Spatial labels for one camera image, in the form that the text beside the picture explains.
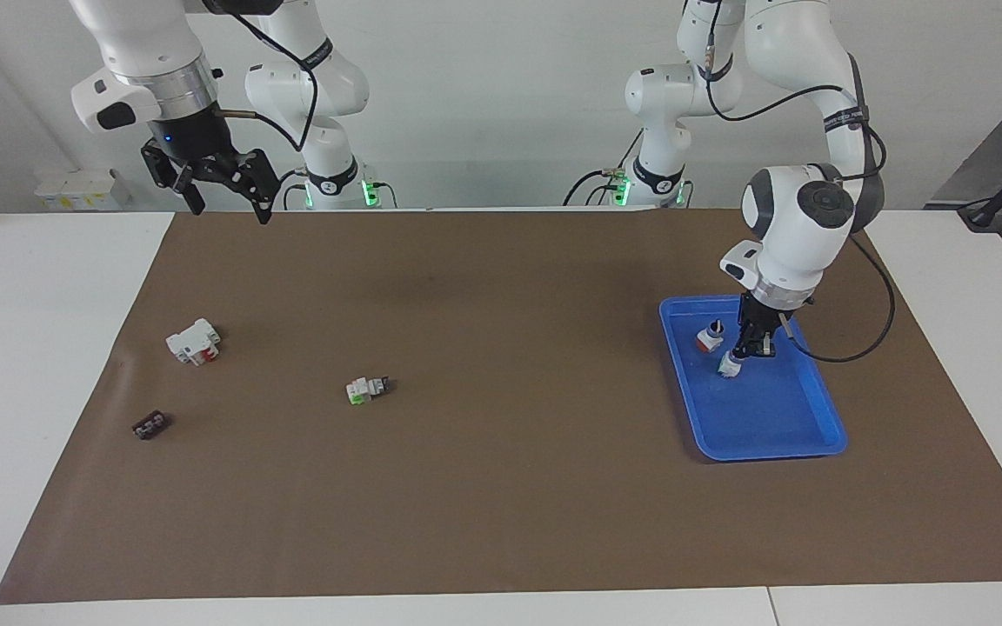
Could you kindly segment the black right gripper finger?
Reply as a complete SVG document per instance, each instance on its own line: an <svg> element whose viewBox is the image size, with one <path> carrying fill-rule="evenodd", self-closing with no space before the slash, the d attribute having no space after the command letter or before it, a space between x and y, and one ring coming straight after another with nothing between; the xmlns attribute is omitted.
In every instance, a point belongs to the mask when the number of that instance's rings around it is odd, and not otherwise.
<svg viewBox="0 0 1002 626"><path fill-rule="evenodd" d="M250 203L255 218L260 223L268 223L273 217L273 205L281 190L281 179L265 151L219 151L214 159L220 183Z"/></svg>
<svg viewBox="0 0 1002 626"><path fill-rule="evenodd" d="M159 189L171 190L178 195L195 216L203 213L206 203L194 182L194 168L179 160L174 162L160 146L144 146L143 160L152 182Z"/></svg>

